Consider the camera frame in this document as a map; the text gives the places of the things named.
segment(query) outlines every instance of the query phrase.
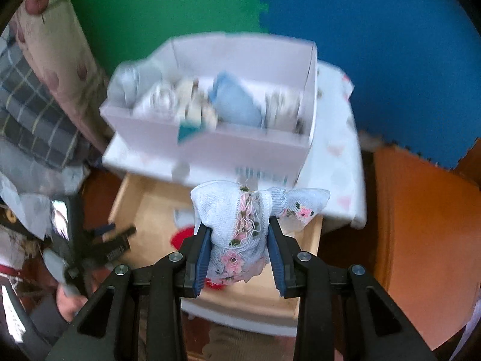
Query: gray plaid cloth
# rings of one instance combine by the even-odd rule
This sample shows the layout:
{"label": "gray plaid cloth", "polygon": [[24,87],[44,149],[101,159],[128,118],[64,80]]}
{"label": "gray plaid cloth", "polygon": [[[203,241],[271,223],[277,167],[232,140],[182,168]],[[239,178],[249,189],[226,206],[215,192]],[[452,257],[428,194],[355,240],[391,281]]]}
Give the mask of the gray plaid cloth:
{"label": "gray plaid cloth", "polygon": [[0,53],[0,136],[52,168],[80,164],[90,144],[32,72],[13,36]]}

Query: light blue cloth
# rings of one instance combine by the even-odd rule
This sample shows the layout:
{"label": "light blue cloth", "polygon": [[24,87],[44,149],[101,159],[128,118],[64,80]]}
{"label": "light blue cloth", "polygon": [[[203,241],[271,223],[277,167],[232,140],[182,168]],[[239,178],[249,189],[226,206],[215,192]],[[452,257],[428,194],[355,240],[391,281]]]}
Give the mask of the light blue cloth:
{"label": "light blue cloth", "polygon": [[212,229],[207,270],[212,283],[247,282],[259,275],[270,259],[267,236],[271,215],[280,222],[288,219],[287,225],[297,221],[295,230],[302,230],[329,199],[329,192],[320,189],[245,190],[234,182],[213,180],[191,191],[195,233],[201,223]]}
{"label": "light blue cloth", "polygon": [[221,72],[217,75],[209,99],[222,121],[254,128],[262,126],[261,111],[231,74]]}

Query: metal screw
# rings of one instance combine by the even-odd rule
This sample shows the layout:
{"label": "metal screw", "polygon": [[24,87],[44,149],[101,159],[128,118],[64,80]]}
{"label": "metal screw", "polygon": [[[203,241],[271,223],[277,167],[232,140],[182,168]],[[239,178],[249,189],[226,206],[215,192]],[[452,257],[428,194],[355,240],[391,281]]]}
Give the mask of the metal screw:
{"label": "metal screw", "polygon": [[173,252],[169,255],[169,260],[171,262],[179,262],[183,257],[184,255],[182,255],[180,252]]}
{"label": "metal screw", "polygon": [[311,254],[306,251],[301,251],[297,254],[297,259],[299,259],[301,262],[308,262],[311,260],[311,258]]}
{"label": "metal screw", "polygon": [[366,272],[366,269],[364,269],[364,267],[362,267],[361,265],[354,265],[351,271],[355,275],[363,275]]}
{"label": "metal screw", "polygon": [[115,268],[115,273],[117,275],[124,275],[125,273],[128,272],[128,266],[126,265],[118,265],[116,268]]}

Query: wooden drawer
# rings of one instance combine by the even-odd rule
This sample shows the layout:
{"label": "wooden drawer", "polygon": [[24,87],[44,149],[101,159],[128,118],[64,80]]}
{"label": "wooden drawer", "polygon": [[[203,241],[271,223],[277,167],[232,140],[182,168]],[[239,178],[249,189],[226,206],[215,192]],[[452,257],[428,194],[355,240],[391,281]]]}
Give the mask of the wooden drawer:
{"label": "wooden drawer", "polygon": [[[173,183],[127,174],[112,207],[109,221],[117,229],[134,224],[135,236],[130,238],[131,250],[124,262],[137,268],[152,265],[174,251],[171,236],[177,231],[174,209],[192,207],[191,189]],[[297,241],[304,251],[317,253],[322,217],[317,216],[299,233]],[[228,309],[280,318],[297,318],[298,300],[279,296],[270,264],[261,275],[249,282],[238,282],[222,290],[204,288],[199,299]]]}

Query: orange foam mat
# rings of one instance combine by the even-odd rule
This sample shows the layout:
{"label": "orange foam mat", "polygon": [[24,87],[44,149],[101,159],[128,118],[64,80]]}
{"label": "orange foam mat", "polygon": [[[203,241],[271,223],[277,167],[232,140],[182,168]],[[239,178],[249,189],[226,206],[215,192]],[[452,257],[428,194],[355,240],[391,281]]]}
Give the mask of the orange foam mat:
{"label": "orange foam mat", "polygon": [[469,320],[481,279],[481,192],[399,148],[374,154],[375,277],[436,348]]}

